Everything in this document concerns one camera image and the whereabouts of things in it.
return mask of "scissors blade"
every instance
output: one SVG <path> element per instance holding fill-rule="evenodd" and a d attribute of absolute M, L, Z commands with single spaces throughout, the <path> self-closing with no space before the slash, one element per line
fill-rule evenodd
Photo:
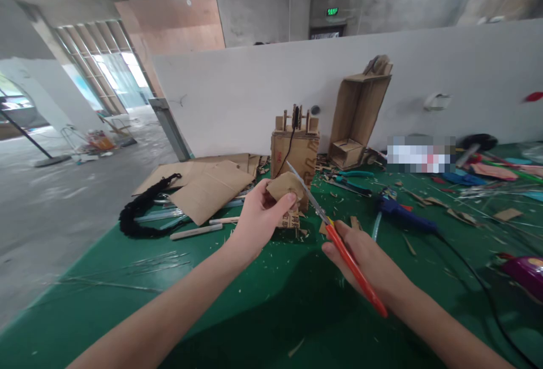
<path fill-rule="evenodd" d="M 296 176 L 296 178 L 301 182 L 301 185 L 305 189 L 305 193 L 307 194 L 307 197 L 309 198 L 309 201 L 313 205 L 313 208 L 315 208 L 315 211 L 317 212 L 317 215 L 321 217 L 325 225 L 330 225 L 330 221 L 328 217 L 326 216 L 326 212 L 324 212 L 324 209 L 321 208 L 321 206 L 318 204 L 317 200 L 314 198 L 313 195 L 311 195 L 311 192 L 307 189 L 307 186 L 305 186 L 304 180 L 301 178 L 300 175 L 296 172 L 294 167 L 290 164 L 290 162 L 287 161 L 288 166 L 290 167 L 290 170 L 292 173 Z"/>

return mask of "hand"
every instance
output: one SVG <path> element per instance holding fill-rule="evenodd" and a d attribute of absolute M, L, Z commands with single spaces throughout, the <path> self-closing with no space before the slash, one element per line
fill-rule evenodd
<path fill-rule="evenodd" d="M 266 190 L 271 179 L 261 180 L 247 194 L 238 225 L 226 244 L 244 267 L 255 260 L 272 238 L 273 231 L 289 209 L 298 207 L 296 194 L 291 192 L 279 201 Z"/>
<path fill-rule="evenodd" d="M 378 297 L 385 306 L 395 311 L 400 306 L 398 304 L 413 293 L 415 285 L 366 232 L 350 228 L 342 221 L 335 222 L 335 229 Z M 341 270 L 356 291 L 363 294 L 334 244 L 324 243 L 322 251 Z"/>

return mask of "orange scissors handle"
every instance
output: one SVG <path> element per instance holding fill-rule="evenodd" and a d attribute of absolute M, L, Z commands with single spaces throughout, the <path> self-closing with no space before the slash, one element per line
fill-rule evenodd
<path fill-rule="evenodd" d="M 386 311 L 385 305 L 381 302 L 381 300 L 373 290 L 372 285 L 369 283 L 368 280 L 366 280 L 366 278 L 360 271 L 360 268 L 352 258 L 349 250 L 347 250 L 347 248 L 345 247 L 345 244 L 341 240 L 341 237 L 339 237 L 339 234 L 336 231 L 335 227 L 333 225 L 327 225 L 326 231 L 332 239 L 332 242 L 334 242 L 336 248 L 339 250 L 339 254 L 341 254 L 341 257 L 349 266 L 349 269 L 355 276 L 356 282 L 359 284 L 362 292 L 364 293 L 368 301 L 370 301 L 370 303 L 373 305 L 373 308 L 375 308 L 383 318 L 387 318 L 389 313 Z"/>

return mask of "scissors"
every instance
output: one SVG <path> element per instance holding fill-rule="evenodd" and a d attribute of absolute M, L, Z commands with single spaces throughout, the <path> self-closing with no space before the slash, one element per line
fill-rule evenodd
<path fill-rule="evenodd" d="M 302 186 L 305 189 L 305 193 L 309 197 L 309 201 L 315 208 L 315 211 L 317 212 L 317 215 L 320 216 L 322 221 L 324 222 L 324 225 L 326 227 L 326 231 L 328 232 L 328 235 L 330 239 L 332 239 L 332 242 L 334 242 L 334 245 L 339 251 L 339 254 L 345 260 L 345 263 L 347 263 L 349 269 L 351 270 L 352 274 L 355 276 L 356 282 L 360 285 L 360 288 L 362 289 L 362 292 L 370 301 L 370 303 L 373 305 L 373 308 L 377 310 L 377 312 L 383 317 L 387 318 L 389 313 L 386 311 L 386 308 L 384 304 L 381 302 L 377 294 L 372 288 L 372 285 L 369 283 L 369 281 L 364 277 L 362 272 L 360 271 L 360 268 L 356 265 L 354 259 L 352 258 L 351 254 L 345 247 L 345 244 L 343 243 L 341 237 L 339 236 L 338 232 L 336 231 L 334 227 L 334 223 L 332 220 L 326 216 L 326 213 L 324 212 L 324 209 L 320 207 L 317 200 L 311 195 L 311 192 L 307 189 L 307 186 L 305 185 L 304 181 L 298 175 L 296 170 L 292 167 L 292 165 L 287 161 L 288 166 L 290 167 L 290 170 L 292 173 L 296 176 L 296 178 L 301 182 Z"/>

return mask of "black rope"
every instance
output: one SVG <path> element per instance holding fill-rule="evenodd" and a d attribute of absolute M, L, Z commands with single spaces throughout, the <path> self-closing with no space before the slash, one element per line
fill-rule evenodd
<path fill-rule="evenodd" d="M 446 244 L 449 247 L 450 250 L 452 250 L 452 252 L 462 261 L 462 263 L 464 263 L 466 265 L 466 267 L 469 269 L 469 271 L 471 271 L 471 273 L 473 274 L 475 279 L 481 285 L 483 292 L 485 293 L 486 297 L 488 298 L 488 303 L 490 304 L 490 310 L 492 312 L 492 317 L 494 317 L 494 321 L 496 322 L 496 325 L 498 326 L 499 331 L 502 333 L 502 335 L 505 338 L 505 340 L 507 341 L 507 343 L 509 343 L 509 345 L 511 345 L 511 347 L 525 360 L 525 362 L 530 366 L 530 368 L 539 369 L 537 367 L 537 365 L 535 363 L 533 363 L 530 360 L 530 358 L 528 358 L 524 354 L 524 352 L 522 352 L 520 350 L 520 348 L 513 342 L 513 340 L 511 339 L 511 337 L 507 333 L 507 331 L 505 331 L 504 327 L 502 326 L 501 321 L 499 320 L 498 309 L 496 307 L 496 302 L 494 301 L 494 298 L 492 298 L 492 295 L 491 295 L 490 291 L 488 290 L 488 288 L 486 288 L 486 285 L 483 283 L 481 277 L 479 277 L 479 275 L 477 274 L 475 269 L 473 267 L 471 267 L 471 265 L 466 261 L 466 259 L 464 257 L 462 257 L 462 255 L 458 252 L 458 250 L 456 250 L 447 240 L 445 240 L 445 238 L 442 235 L 436 234 L 436 236 L 444 244 Z"/>
<path fill-rule="evenodd" d="M 293 124 L 293 126 L 292 126 L 292 134 L 290 135 L 290 142 L 288 144 L 288 151 L 287 151 L 287 154 L 285 155 L 285 157 L 283 158 L 283 163 L 281 164 L 281 166 L 277 170 L 277 174 L 275 174 L 275 177 L 273 177 L 274 179 L 279 176 L 279 173 L 281 172 L 281 169 L 283 168 L 283 165 L 285 165 L 285 161 L 287 160 L 287 157 L 290 154 L 290 149 L 292 148 L 292 139 L 294 138 L 294 132 L 296 131 L 296 126 L 298 125 L 298 116 L 299 115 L 300 115 L 300 109 L 298 107 L 296 107 L 294 112 L 292 112 L 292 118 L 293 118 L 294 121 L 292 122 L 292 124 Z"/>
<path fill-rule="evenodd" d="M 124 207 L 119 215 L 119 227 L 125 236 L 135 239 L 160 238 L 166 236 L 179 226 L 179 224 L 176 224 L 169 229 L 158 230 L 140 226 L 134 221 L 135 217 L 142 216 L 151 206 L 153 206 L 153 199 L 155 199 L 160 192 L 168 188 L 171 181 L 175 178 L 181 178 L 181 174 L 173 174 L 167 178 L 162 178 L 159 182 Z"/>

